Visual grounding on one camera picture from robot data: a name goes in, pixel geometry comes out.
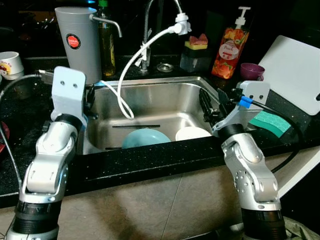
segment speckled countertop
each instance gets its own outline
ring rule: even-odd
[[[179,56],[155,56],[151,60],[154,67],[150,68],[148,75],[142,75],[136,67],[132,67],[126,79],[190,76],[179,69],[179,59]],[[121,66],[128,60],[127,56],[117,58],[119,71],[116,76],[108,80],[117,80]],[[158,72],[156,64],[160,62],[175,65],[175,70],[171,73]],[[36,69],[53,71],[55,66],[68,66],[68,61],[65,57],[29,58],[25,59],[23,64],[27,73],[30,73]],[[230,80],[223,80],[208,73],[194,75],[204,77],[214,88],[221,88],[226,92],[241,80],[237,73]],[[52,110],[50,96],[51,86],[33,79],[17,85],[7,94],[1,106],[0,116],[10,128],[9,141],[22,175],[35,156],[35,144],[42,134],[42,126],[50,119]],[[309,116],[274,92],[270,92],[266,104],[290,116],[300,126],[305,137],[303,148],[320,145],[320,113]],[[292,129],[281,138],[264,129],[251,131],[251,134],[265,156],[290,152],[298,140]],[[225,163],[220,144],[218,138],[205,137],[79,155],[69,166],[66,195],[221,166]],[[0,153],[0,208],[14,206],[17,200],[17,180],[8,152],[4,150]]]

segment white mug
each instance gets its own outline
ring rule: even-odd
[[[0,52],[0,75],[6,80],[15,80],[24,75],[24,66],[18,52]]]

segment dark background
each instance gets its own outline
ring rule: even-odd
[[[98,0],[0,0],[0,52],[18,51],[23,57],[65,56],[56,21],[43,29],[45,18],[54,16],[59,6],[90,6]],[[123,38],[115,39],[116,55],[134,54],[142,40],[144,10],[147,0],[109,0],[113,20],[123,31]],[[250,6],[246,12],[246,28],[250,28],[248,42],[241,62],[257,63],[278,35],[320,47],[319,0],[180,0],[189,16],[192,35],[206,33],[210,47],[216,53],[227,26],[239,17],[239,6]],[[158,32],[175,23],[177,9],[171,0],[156,0],[149,15],[149,26]],[[171,34],[154,43],[152,54],[180,54],[187,36]]]

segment red label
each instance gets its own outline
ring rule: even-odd
[[[78,49],[80,47],[80,39],[74,34],[68,34],[66,41],[72,49]]]

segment bottle cap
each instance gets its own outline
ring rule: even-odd
[[[108,7],[107,0],[99,0],[99,7]]]
[[[239,29],[241,28],[242,25],[245,25],[246,23],[246,19],[245,19],[245,13],[247,10],[250,10],[251,7],[248,7],[248,6],[240,6],[238,9],[242,10],[242,14],[240,17],[238,17],[236,20],[235,20],[235,24],[236,24],[236,28]]]

